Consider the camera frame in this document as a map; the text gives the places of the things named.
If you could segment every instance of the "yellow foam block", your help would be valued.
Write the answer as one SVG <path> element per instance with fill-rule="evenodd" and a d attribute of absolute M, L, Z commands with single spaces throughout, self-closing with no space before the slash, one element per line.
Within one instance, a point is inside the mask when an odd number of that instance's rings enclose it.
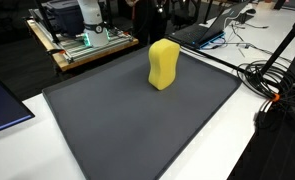
<path fill-rule="evenodd" d="M 177 43 L 167 39 L 161 39 L 150 47 L 148 81 L 158 90 L 163 90 L 174 82 L 179 49 Z"/>

